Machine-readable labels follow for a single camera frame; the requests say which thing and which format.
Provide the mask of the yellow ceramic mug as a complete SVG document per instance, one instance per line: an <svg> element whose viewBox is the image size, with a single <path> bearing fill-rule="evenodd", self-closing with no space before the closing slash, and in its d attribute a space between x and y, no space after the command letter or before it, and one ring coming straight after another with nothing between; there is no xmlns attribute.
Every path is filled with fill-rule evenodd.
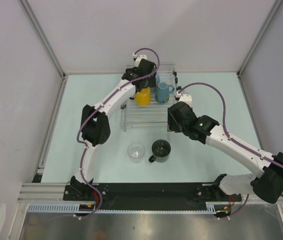
<svg viewBox="0 0 283 240"><path fill-rule="evenodd" d="M151 88L143 88L141 91L136 92L136 94L134 94L130 98L134 100L138 106L148 106L151 102Z"/></svg>

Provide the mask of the grey ceramic mug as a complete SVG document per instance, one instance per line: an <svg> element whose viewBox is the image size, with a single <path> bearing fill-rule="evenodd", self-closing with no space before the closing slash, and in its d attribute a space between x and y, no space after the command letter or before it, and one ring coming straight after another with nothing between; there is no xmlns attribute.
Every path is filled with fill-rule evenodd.
<svg viewBox="0 0 283 240"><path fill-rule="evenodd" d="M158 139L152 144L151 152L152 155L148 159L150 163L164 163L171 153L171 145L164 139Z"/></svg>

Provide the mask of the clear octagonal glass cup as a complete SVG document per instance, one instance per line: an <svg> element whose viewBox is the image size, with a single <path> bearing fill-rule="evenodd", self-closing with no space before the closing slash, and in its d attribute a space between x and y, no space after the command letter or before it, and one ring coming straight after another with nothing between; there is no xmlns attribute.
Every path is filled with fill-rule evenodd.
<svg viewBox="0 0 283 240"><path fill-rule="evenodd" d="M133 163L140 163L145 154L145 147L140 142L133 142L128 146L127 154Z"/></svg>

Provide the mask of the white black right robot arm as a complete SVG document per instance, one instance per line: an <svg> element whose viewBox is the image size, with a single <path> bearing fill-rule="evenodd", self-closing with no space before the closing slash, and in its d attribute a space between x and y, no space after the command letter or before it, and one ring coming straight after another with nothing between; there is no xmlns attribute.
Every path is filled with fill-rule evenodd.
<svg viewBox="0 0 283 240"><path fill-rule="evenodd" d="M283 193L283 153L272 154L253 147L225 132L213 118L197 117L185 102L177 102L167 110L168 129L183 133L193 141L215 148L246 167L243 175L221 174L213 182L212 195L218 201L234 194L255 194L261 200L275 204Z"/></svg>

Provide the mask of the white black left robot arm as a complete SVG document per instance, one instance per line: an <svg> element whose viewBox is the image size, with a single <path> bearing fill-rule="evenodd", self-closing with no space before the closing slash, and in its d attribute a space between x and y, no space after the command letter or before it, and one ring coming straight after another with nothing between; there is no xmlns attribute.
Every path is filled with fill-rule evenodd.
<svg viewBox="0 0 283 240"><path fill-rule="evenodd" d="M71 177L70 186L81 200L88 199L98 190L92 186L94 177L90 172L94 152L104 144L111 134L109 120L114 111L127 99L156 83L156 73L160 63L145 59L144 55L135 58L135 66L127 68L116 87L94 106L86 105L82 109L81 124L77 141L84 144L79 168Z"/></svg>

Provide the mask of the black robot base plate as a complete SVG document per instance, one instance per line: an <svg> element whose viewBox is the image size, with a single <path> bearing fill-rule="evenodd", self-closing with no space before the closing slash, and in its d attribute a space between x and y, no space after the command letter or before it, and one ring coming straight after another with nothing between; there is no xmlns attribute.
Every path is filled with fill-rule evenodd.
<svg viewBox="0 0 283 240"><path fill-rule="evenodd" d="M241 202L240 194L231 197L213 183L95 183L101 193L101 210L115 211L199 211L209 202Z"/></svg>

